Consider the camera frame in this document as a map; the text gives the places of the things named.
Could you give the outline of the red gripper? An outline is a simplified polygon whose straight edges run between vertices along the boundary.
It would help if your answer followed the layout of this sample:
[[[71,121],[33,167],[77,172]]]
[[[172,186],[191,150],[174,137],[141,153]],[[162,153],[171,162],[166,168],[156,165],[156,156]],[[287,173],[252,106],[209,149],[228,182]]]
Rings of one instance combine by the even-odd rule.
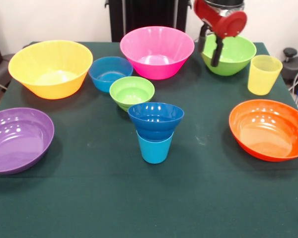
[[[198,38],[198,52],[204,50],[208,26],[216,36],[211,66],[217,67],[223,50],[223,38],[235,37],[241,33],[247,22],[242,0],[196,0],[193,4],[195,14],[205,23]]]

